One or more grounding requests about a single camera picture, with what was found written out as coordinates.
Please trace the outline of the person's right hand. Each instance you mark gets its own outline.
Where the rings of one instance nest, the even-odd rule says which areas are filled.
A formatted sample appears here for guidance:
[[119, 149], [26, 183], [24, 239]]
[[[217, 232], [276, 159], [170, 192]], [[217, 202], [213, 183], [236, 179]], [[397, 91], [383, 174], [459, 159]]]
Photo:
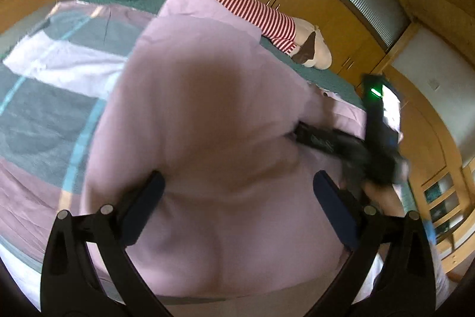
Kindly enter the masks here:
[[376, 203], [384, 215], [405, 216], [403, 204], [392, 186], [379, 187], [366, 182], [363, 185], [363, 191], [372, 202]]

